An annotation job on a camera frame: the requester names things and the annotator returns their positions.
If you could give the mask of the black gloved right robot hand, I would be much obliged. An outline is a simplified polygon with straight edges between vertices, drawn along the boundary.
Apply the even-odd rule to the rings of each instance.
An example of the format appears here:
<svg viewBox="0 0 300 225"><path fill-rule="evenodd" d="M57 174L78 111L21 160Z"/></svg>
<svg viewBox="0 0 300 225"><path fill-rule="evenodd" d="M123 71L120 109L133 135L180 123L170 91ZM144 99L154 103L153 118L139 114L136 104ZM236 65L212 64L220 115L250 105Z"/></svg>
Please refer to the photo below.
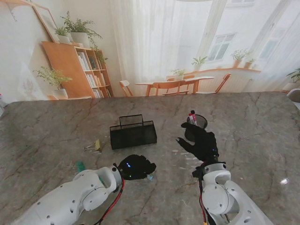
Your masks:
<svg viewBox="0 0 300 225"><path fill-rule="evenodd" d="M217 142L213 132L207 132L205 129L187 122L182 123L181 127L190 131L195 139L194 145L191 145L180 137L176 138L183 149L203 162L218 161Z"/></svg>

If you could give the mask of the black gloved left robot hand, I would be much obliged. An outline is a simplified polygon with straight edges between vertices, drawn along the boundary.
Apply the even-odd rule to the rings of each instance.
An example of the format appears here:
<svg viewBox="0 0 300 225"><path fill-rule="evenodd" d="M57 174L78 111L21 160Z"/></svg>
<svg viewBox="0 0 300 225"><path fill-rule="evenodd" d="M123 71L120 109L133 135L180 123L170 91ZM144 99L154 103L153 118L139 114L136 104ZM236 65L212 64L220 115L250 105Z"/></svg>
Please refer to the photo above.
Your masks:
<svg viewBox="0 0 300 225"><path fill-rule="evenodd" d="M156 167L145 156L133 154L120 162L118 170L124 180L141 180L152 174Z"/></svg>

